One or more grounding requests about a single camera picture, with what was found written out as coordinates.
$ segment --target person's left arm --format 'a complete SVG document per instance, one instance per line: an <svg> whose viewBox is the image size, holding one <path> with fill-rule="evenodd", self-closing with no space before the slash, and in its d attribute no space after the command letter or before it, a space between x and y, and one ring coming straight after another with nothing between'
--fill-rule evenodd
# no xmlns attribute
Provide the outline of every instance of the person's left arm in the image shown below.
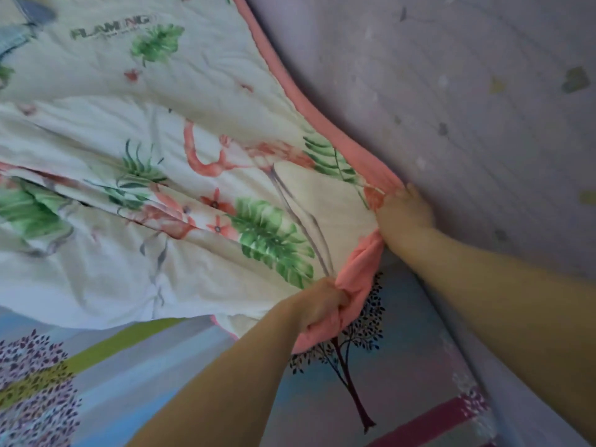
<svg viewBox="0 0 596 447"><path fill-rule="evenodd" d="M258 446L298 334L346 303L330 278L281 301L155 414L128 447Z"/></svg>

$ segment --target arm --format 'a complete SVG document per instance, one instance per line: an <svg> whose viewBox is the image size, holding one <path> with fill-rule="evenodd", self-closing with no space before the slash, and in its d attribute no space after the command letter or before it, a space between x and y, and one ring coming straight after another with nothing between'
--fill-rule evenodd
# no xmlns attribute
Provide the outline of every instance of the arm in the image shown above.
<svg viewBox="0 0 596 447"><path fill-rule="evenodd" d="M588 440L596 442L596 287L466 246L433 227L413 185L386 198L378 223L389 248L480 339Z"/></svg>
<svg viewBox="0 0 596 447"><path fill-rule="evenodd" d="M298 334L346 303L329 278L281 301L194 377L128 446L258 446Z"/></svg>

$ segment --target maroon stripe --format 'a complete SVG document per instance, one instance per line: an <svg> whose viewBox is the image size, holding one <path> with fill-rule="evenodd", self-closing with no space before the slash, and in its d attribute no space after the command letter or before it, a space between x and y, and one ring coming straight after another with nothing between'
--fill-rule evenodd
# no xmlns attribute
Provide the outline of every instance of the maroon stripe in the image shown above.
<svg viewBox="0 0 596 447"><path fill-rule="evenodd" d="M441 403L392 432L375 439L367 447L419 447L475 417L474 411L469 409L471 402L469 396L477 396L478 392L478 389L473 389L470 393L461 394ZM478 403L477 409L485 411L488 408L484 399L481 398L481 402Z"/></svg>

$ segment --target flamingo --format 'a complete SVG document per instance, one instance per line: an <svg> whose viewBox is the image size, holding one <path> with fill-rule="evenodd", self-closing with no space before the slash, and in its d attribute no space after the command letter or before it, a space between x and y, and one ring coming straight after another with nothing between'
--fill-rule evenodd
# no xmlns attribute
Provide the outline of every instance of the flamingo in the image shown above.
<svg viewBox="0 0 596 447"><path fill-rule="evenodd" d="M333 274L332 258L329 252L329 247L327 246L327 242L325 241L317 220L300 206L274 169L275 164L279 161L289 161L303 168L313 169L315 167L315 161L302 149L294 147L283 141L240 143L229 136L222 134L219 137L219 143L221 144L222 149L219 152L218 160L205 164L202 163L197 157L193 127L194 123L191 120L186 119L184 122L183 131L184 152L186 153L190 168L197 174L205 177L218 177L223 172L238 168L256 167L263 171L270 179L273 187L276 189L279 198L286 207L286 210L293 218L294 222L300 226L302 233L304 233L305 237L312 245L312 248L317 255L317 259L321 263L324 274L326 276L331 276ZM326 262L323 260L323 257L317 248L317 244L313 241L302 221L291 209L282 189L295 201L296 205L298 205L302 211L307 214L317 228L319 236L321 237L322 243L325 247L329 266L327 266Z"/></svg>

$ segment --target pink blanket border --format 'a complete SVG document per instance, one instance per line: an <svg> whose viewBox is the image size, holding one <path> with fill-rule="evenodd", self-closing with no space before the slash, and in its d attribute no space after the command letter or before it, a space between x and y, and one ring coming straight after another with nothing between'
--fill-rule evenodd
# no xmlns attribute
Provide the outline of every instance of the pink blanket border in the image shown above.
<svg viewBox="0 0 596 447"><path fill-rule="evenodd" d="M298 112L305 117L317 132L325 136L341 152L348 163L370 185L381 189L385 193L402 187L401 180L382 161L335 127L329 119L310 103L281 63L246 1L234 0L234 3L249 26L257 49L267 63L270 72L279 81ZM309 327L307 332L298 337L294 345L294 353L302 352L321 341L335 337L358 317L372 287L373 276L380 264L382 252L383 239L378 231L360 241L358 247L348 258L346 265L339 271L336 279L336 285L350 295L349 306L339 311L339 313L332 314L323 322Z"/></svg>

